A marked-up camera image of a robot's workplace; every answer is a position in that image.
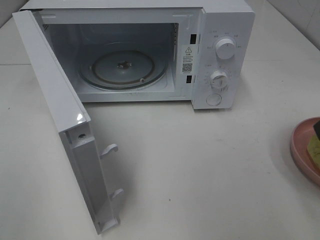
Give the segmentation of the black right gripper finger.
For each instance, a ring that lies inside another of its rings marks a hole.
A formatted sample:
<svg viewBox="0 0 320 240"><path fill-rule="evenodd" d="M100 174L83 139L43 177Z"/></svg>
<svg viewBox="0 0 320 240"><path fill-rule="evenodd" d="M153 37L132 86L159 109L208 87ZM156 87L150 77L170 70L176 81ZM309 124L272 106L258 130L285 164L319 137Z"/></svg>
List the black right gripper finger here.
<svg viewBox="0 0 320 240"><path fill-rule="evenodd" d="M320 139L320 120L314 123L313 127L313 135Z"/></svg>

